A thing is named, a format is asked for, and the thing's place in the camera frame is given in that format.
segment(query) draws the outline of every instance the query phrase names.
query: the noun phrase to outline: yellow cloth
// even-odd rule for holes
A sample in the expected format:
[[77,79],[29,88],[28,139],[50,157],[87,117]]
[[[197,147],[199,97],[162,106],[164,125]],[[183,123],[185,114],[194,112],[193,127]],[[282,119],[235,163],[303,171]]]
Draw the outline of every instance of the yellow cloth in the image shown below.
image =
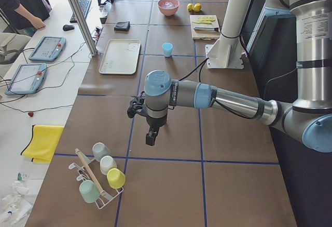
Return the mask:
[[31,141],[21,152],[21,155],[32,158],[33,162],[51,162],[62,131],[63,127],[61,126],[32,126]]

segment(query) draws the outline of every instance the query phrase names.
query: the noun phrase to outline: person's arm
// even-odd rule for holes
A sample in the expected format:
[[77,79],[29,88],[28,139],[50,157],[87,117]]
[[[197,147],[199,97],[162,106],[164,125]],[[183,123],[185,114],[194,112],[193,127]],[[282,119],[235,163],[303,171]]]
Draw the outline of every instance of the person's arm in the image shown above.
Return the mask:
[[14,11],[16,11],[18,14],[20,14],[21,16],[25,17],[26,19],[29,20],[29,22],[33,25],[34,28],[36,29],[42,29],[44,28],[46,25],[44,24],[44,22],[42,21],[42,19],[35,17],[34,15],[32,15],[27,9],[24,8],[23,5],[19,5],[18,8],[16,8]]

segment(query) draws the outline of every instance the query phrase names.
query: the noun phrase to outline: brown table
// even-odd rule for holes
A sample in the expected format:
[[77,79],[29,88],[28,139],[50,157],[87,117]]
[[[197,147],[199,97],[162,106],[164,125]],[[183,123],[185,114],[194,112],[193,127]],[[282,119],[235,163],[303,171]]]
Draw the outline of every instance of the brown table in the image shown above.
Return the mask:
[[[169,18],[157,1],[115,0],[97,48],[103,52],[112,38],[141,40],[137,72],[101,75],[101,56],[91,59],[26,226],[296,226],[267,126],[216,109],[177,107],[150,147],[145,119],[127,118],[147,73],[159,69],[181,78],[205,59],[211,42],[191,39],[187,3],[201,2],[200,13],[217,15],[222,24],[228,0],[180,0]],[[128,20],[129,32],[113,30]],[[163,57],[163,42],[173,43],[171,58]],[[198,74],[189,78],[197,81]],[[248,63],[243,70],[203,69],[202,81],[258,96]],[[80,164],[75,148],[92,155],[99,141],[127,178],[122,195],[102,210],[83,201],[76,173],[68,169]],[[110,190],[98,163],[91,167]]]

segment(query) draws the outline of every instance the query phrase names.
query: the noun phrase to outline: blue and white device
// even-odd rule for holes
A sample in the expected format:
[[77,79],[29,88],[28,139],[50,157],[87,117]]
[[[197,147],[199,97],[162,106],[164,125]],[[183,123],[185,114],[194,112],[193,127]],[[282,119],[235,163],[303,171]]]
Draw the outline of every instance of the blue and white device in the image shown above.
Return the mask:
[[36,93],[46,74],[45,63],[21,64],[17,68],[6,95],[28,95]]
[[54,61],[66,45],[66,39],[59,36],[44,36],[29,56],[31,61]]

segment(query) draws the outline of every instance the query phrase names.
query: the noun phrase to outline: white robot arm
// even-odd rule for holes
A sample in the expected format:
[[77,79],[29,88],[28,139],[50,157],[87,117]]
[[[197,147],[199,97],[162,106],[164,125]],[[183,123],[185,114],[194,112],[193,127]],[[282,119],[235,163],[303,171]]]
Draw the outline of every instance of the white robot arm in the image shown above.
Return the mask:
[[152,71],[145,78],[145,97],[135,97],[128,109],[129,117],[146,117],[147,144],[155,144],[168,107],[179,105],[227,110],[274,127],[308,148],[332,152],[332,0],[267,0],[266,12],[269,17],[296,17],[298,99],[264,101]]

